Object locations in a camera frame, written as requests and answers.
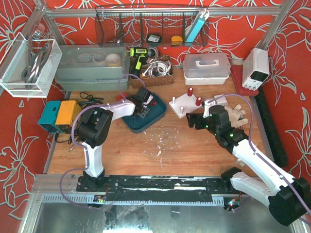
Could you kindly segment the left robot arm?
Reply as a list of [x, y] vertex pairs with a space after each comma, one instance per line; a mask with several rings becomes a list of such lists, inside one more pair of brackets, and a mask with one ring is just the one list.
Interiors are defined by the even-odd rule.
[[77, 135], [80, 144], [75, 140], [73, 143], [83, 147], [86, 161], [84, 174], [87, 177], [98, 179], [104, 175], [102, 146], [108, 136], [111, 122], [143, 113], [153, 98], [150, 90], [141, 87], [132, 96], [114, 103], [91, 105], [78, 114], [73, 122], [71, 136]]

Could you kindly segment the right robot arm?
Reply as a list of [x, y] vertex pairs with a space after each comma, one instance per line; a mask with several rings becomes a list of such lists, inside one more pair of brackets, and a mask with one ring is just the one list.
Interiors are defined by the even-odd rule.
[[210, 107], [209, 116], [187, 113], [186, 117], [189, 127], [208, 130], [222, 148], [242, 160], [260, 177], [256, 180], [233, 167], [222, 174], [227, 188], [246, 193], [261, 202], [283, 226], [291, 225], [311, 209], [309, 182], [278, 167], [243, 130], [232, 127], [228, 111], [223, 106]]

